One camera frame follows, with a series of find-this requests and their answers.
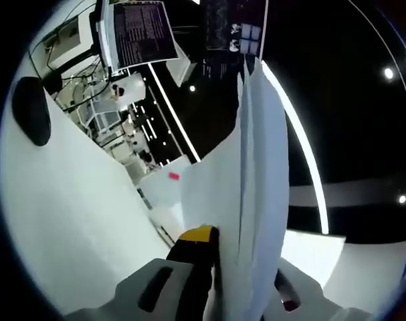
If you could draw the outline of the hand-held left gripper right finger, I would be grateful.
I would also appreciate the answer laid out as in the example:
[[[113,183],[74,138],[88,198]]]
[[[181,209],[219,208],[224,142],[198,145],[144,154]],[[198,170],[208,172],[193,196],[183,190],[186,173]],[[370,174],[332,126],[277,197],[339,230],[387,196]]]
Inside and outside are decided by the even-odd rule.
[[[262,320],[310,320],[321,297],[320,284],[281,257]]]

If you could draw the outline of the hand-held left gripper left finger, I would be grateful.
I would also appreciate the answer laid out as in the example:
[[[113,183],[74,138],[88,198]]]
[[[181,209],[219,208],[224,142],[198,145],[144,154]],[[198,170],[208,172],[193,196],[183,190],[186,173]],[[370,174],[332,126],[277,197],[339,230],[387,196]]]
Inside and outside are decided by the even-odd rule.
[[[218,228],[201,225],[182,233],[166,258],[152,260],[117,285],[121,318],[202,320],[218,260]]]

